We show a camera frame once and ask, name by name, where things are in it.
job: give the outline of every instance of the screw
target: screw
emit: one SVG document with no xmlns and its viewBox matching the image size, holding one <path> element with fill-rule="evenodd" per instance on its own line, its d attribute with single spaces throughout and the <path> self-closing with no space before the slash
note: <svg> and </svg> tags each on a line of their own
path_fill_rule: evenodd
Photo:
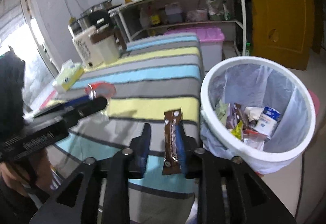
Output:
<svg viewBox="0 0 326 224">
<path fill-rule="evenodd" d="M 122 152 L 122 154 L 124 154 L 124 155 L 130 155 L 130 154 L 133 153 L 133 150 L 130 149 L 130 148 L 125 148 L 125 149 L 123 149 L 121 152 Z"/>
<path fill-rule="evenodd" d="M 195 149 L 195 153 L 196 154 L 204 154 L 205 153 L 205 149 L 204 148 L 197 148 L 197 149 Z"/>
<path fill-rule="evenodd" d="M 234 156 L 234 157 L 232 158 L 232 162 L 239 164 L 239 163 L 242 163 L 243 160 L 242 160 L 241 157 L 239 157 L 239 156 Z"/>
<path fill-rule="evenodd" d="M 88 158 L 85 159 L 84 163 L 86 163 L 87 165 L 91 165 L 91 164 L 93 164 L 95 161 L 96 161 L 95 158 L 93 158 L 93 157 L 88 157 Z"/>
</svg>

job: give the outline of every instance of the trash can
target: trash can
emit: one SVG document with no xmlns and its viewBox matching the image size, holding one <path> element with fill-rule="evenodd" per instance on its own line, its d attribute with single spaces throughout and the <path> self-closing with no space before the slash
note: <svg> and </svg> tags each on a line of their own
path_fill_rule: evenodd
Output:
<svg viewBox="0 0 326 224">
<path fill-rule="evenodd" d="M 304 84 L 288 69 L 267 59 L 243 56 L 224 60 L 205 76 L 200 98 L 207 133 L 204 147 L 215 156 L 242 157 L 255 171 L 273 173 L 290 164 L 308 146 L 315 129 L 313 101 Z M 215 104 L 269 106 L 281 113 L 281 121 L 263 151 L 247 146 L 219 121 Z"/>
</svg>

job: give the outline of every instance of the blue and white package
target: blue and white package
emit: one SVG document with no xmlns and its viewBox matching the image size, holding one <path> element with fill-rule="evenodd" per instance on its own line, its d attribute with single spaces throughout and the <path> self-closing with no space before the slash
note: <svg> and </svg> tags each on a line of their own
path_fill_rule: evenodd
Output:
<svg viewBox="0 0 326 224">
<path fill-rule="evenodd" d="M 269 106 L 265 106 L 254 129 L 257 132 L 270 137 L 278 122 L 280 115 L 280 112 L 278 112 L 277 110 Z"/>
</svg>

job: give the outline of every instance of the door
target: door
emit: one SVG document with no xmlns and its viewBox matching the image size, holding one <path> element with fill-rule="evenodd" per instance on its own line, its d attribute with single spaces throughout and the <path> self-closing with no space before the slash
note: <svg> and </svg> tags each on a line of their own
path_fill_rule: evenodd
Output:
<svg viewBox="0 0 326 224">
<path fill-rule="evenodd" d="M 313 0 L 252 0 L 253 56 L 305 70 L 314 32 Z"/>
</svg>

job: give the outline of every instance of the brown wrapper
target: brown wrapper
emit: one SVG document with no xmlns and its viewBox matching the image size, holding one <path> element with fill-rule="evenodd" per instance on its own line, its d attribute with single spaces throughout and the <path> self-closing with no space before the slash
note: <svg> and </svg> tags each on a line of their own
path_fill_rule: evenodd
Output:
<svg viewBox="0 0 326 224">
<path fill-rule="evenodd" d="M 180 174 L 176 147 L 176 126 L 181 120 L 181 109 L 164 112 L 164 164 L 162 175 Z"/>
<path fill-rule="evenodd" d="M 241 105 L 235 103 L 235 104 L 234 104 L 234 111 L 235 111 L 235 113 L 236 113 L 238 123 L 239 123 L 240 121 L 242 121 L 242 123 L 243 123 L 243 129 L 244 129 L 244 130 L 245 130 L 245 129 L 248 129 L 248 128 L 249 128 L 249 119 L 248 119 L 247 115 L 244 114 L 244 113 L 241 111 Z"/>
</svg>

